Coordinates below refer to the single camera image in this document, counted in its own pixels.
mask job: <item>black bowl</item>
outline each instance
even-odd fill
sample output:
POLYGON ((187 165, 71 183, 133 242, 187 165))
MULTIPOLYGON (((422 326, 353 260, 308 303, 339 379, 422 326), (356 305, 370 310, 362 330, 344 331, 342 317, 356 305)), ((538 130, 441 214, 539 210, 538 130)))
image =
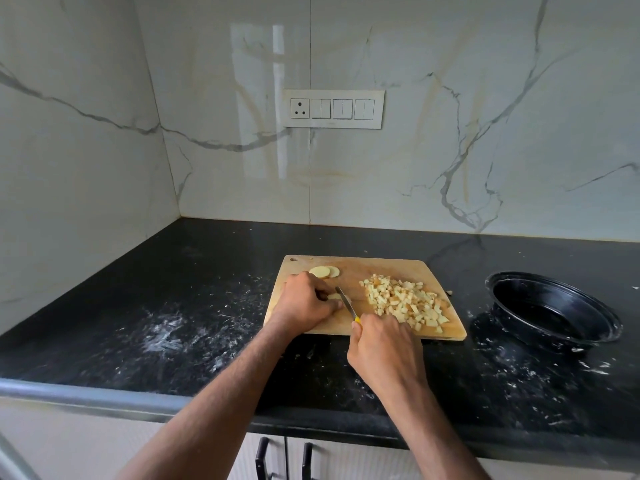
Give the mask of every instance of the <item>black bowl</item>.
POLYGON ((560 281, 507 271, 492 274, 485 285, 495 300, 496 318, 526 344, 581 352, 622 333, 609 307, 560 281))

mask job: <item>granite countertop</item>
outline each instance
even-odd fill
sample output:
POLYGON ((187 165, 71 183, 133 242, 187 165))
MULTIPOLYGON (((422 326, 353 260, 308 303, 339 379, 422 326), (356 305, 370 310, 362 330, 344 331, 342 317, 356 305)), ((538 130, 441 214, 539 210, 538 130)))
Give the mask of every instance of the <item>granite countertop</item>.
MULTIPOLYGON (((23 392, 44 383, 192 396, 260 330, 286 254, 420 259, 454 291, 468 338, 425 340, 424 359, 479 456, 640 469, 640 244, 181 219, 0 337, 0 377, 27 381, 23 392), (484 288, 505 270, 593 294, 620 316, 622 338, 575 356, 517 341, 484 288)), ((250 430, 403 447, 348 365, 348 343, 295 339, 250 430)))

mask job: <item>countertop edge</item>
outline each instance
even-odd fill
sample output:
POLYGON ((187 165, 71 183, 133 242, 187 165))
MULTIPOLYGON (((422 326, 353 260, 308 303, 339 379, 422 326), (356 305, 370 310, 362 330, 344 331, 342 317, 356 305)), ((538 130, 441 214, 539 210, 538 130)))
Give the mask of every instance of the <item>countertop edge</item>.
MULTIPOLYGON (((0 378, 0 404, 16 404, 20 407, 51 407, 60 411, 119 419, 141 420, 164 423, 187 405, 192 398, 180 395, 153 392, 132 392, 93 387, 78 387, 60 384, 46 384, 16 379, 0 378)), ((358 415, 335 411, 303 410, 301 408, 278 408, 260 411, 248 428, 248 432, 279 436, 309 438, 352 444, 405 449, 406 445, 393 431, 388 435, 361 434, 354 431, 337 431, 329 428, 305 426, 300 416, 358 415)), ((386 417, 377 420, 390 423, 386 417)), ((587 438, 566 435, 557 439, 549 433, 529 433, 521 431, 525 447, 514 447, 513 432, 505 435, 495 429, 495 434, 487 434, 486 428, 456 427, 456 430, 476 456, 492 460, 522 461, 558 465, 565 467, 597 468, 636 472, 640 470, 640 445, 606 438, 587 438), (560 443, 572 444, 572 451, 562 451, 560 443)))

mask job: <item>cabinet handle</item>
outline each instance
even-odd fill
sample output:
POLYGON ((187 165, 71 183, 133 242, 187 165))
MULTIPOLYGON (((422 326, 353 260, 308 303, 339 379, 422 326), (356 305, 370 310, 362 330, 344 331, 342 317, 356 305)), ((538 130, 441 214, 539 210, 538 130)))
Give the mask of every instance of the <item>cabinet handle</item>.
POLYGON ((302 453, 302 480, 311 479, 311 453, 313 451, 313 443, 305 443, 305 450, 302 453))
POLYGON ((267 477, 267 468, 264 466, 267 446, 269 446, 269 439, 266 436, 261 437, 260 443, 258 444, 258 453, 255 455, 255 472, 258 475, 258 480, 269 480, 267 477))

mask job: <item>knife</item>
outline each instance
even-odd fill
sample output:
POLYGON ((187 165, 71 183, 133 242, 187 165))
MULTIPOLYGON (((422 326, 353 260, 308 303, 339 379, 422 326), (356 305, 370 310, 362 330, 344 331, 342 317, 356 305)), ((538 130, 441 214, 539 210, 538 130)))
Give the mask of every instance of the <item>knife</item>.
POLYGON ((349 303, 349 300, 347 299, 347 297, 345 296, 345 294, 342 292, 342 290, 340 289, 340 286, 336 286, 335 290, 338 291, 338 294, 340 295, 340 298, 342 298, 342 302, 344 303, 345 308, 349 311, 349 313, 351 314, 351 316, 353 317, 353 319, 360 323, 362 325, 362 322, 360 322, 360 317, 358 316, 358 314, 356 313, 356 310, 353 309, 353 307, 351 306, 351 304, 349 303))

